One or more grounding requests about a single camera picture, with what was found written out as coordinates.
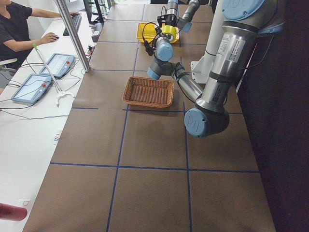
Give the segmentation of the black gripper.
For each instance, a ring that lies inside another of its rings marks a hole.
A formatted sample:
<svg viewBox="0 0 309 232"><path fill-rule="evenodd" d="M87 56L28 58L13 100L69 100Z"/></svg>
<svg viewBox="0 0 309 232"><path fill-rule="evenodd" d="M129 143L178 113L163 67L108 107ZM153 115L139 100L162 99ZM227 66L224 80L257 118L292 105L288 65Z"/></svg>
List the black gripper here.
<svg viewBox="0 0 309 232"><path fill-rule="evenodd" d="M169 42L169 37L167 34L162 32L162 29L160 27L155 28L156 31L156 36L154 38L154 45L157 45L157 43L160 40L163 40L163 42L168 43Z"/></svg>
<svg viewBox="0 0 309 232"><path fill-rule="evenodd" d="M177 16L175 14L165 14L161 16L161 25L177 26Z"/></svg>

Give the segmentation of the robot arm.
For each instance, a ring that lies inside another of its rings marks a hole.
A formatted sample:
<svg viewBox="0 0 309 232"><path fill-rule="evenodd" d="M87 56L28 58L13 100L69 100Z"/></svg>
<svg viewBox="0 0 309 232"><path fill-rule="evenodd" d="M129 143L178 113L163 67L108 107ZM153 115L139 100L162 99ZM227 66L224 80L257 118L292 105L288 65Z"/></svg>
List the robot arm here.
<svg viewBox="0 0 309 232"><path fill-rule="evenodd" d="M162 27L162 24L164 23L166 26L177 27L184 32L189 32L192 26L191 21L200 5L199 0L190 0L185 13L182 17L179 17L178 1L168 0L166 14L157 17L158 24Z"/></svg>
<svg viewBox="0 0 309 232"><path fill-rule="evenodd" d="M173 32L163 27L177 27L188 32L201 2L192 0L183 16L178 2L168 1L167 11L157 18L153 45L146 50L153 57L147 74L157 80L171 76L195 107L186 112L184 124L194 137L206 137L224 131L229 124L224 101L231 84L247 68L256 40L278 33L284 24L286 2L283 0L219 0L204 56L187 73L181 63L172 63Z"/></svg>

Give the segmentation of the person left hand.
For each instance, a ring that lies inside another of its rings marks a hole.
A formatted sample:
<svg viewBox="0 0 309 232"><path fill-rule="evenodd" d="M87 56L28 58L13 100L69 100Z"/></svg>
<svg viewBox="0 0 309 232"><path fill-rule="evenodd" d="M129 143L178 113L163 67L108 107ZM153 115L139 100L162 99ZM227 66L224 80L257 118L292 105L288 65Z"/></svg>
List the person left hand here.
<svg viewBox="0 0 309 232"><path fill-rule="evenodd" d="M54 34L53 32L50 32L46 35L44 35L42 38L40 38L40 44L48 44L51 42L55 42L59 39L59 37Z"/></svg>

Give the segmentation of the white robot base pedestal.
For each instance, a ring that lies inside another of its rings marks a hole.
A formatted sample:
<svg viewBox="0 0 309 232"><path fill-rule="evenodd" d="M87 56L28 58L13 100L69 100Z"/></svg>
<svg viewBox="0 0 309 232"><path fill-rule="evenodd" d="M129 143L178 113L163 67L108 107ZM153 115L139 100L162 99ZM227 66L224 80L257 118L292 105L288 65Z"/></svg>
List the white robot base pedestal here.
<svg viewBox="0 0 309 232"><path fill-rule="evenodd" d="M223 2L223 0L217 1L204 56L202 56L199 61L191 62L192 78L199 84L207 83L209 73L214 64L221 39L224 34L222 29L222 24L225 21L225 17L222 12Z"/></svg>

